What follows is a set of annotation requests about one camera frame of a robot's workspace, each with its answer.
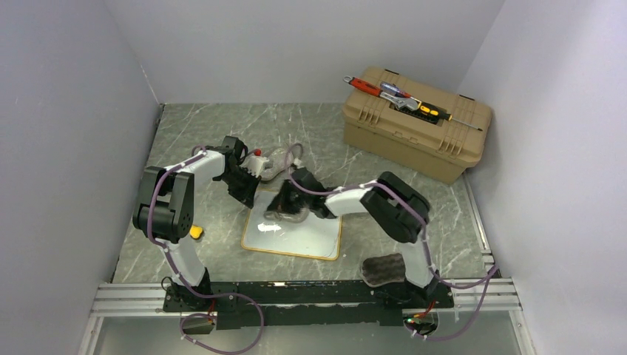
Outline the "yellow framed whiteboard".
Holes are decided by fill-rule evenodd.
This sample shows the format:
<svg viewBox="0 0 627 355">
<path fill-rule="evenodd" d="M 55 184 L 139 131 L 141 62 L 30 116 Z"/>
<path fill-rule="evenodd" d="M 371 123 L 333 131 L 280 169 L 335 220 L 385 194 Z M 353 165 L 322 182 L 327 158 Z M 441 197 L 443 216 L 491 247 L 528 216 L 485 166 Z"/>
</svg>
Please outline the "yellow framed whiteboard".
<svg viewBox="0 0 627 355">
<path fill-rule="evenodd" d="M 271 220 L 265 210 L 277 193 L 259 190 L 254 208 L 248 213 L 241 246 L 249 251 L 261 251 L 317 260 L 339 257 L 342 219 L 321 219 L 308 213 L 299 223 Z"/>
</svg>

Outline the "grey blue scrubbing sponge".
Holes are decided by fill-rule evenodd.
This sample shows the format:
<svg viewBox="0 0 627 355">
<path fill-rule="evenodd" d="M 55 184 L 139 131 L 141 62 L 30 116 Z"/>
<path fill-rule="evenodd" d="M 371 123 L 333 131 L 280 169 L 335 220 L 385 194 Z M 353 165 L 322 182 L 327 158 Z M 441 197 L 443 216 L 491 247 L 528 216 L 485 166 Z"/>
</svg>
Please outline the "grey blue scrubbing sponge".
<svg viewBox="0 0 627 355">
<path fill-rule="evenodd" d="M 301 208 L 296 213 L 287 213 L 284 211 L 270 211 L 269 209 L 263 213 L 266 220 L 282 223 L 302 223 L 310 214 L 309 209 Z"/>
</svg>

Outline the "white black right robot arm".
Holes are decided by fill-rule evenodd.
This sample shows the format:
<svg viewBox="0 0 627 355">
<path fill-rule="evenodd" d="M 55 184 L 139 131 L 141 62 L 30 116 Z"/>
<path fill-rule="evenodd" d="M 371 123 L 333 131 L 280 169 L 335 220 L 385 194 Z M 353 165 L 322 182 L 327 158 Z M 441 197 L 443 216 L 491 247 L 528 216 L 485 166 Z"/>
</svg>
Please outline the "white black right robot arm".
<svg viewBox="0 0 627 355">
<path fill-rule="evenodd" d="M 265 218 L 300 223 L 308 213 L 321 219 L 369 214 L 397 244 L 397 252 L 363 260 L 359 272 L 371 288 L 404 282 L 409 301 L 424 307 L 435 299 L 438 269 L 428 251 L 427 199 L 392 172 L 355 186 L 325 187 L 305 167 L 283 181 Z"/>
</svg>

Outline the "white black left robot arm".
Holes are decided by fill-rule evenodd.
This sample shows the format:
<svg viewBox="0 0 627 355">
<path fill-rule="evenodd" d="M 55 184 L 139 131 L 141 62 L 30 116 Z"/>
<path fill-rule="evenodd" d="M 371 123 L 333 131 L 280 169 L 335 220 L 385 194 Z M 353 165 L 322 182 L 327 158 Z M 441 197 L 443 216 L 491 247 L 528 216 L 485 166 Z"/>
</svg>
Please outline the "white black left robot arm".
<svg viewBox="0 0 627 355">
<path fill-rule="evenodd" d="M 174 284 L 185 287 L 183 301 L 195 311 L 207 308 L 213 297 L 209 271 L 189 236 L 196 190 L 211 181 L 223 182 L 228 195 L 250 209 L 263 165 L 259 149 L 225 136 L 218 146 L 195 146 L 190 157 L 179 163 L 143 171 L 132 224 L 160 248 Z"/>
</svg>

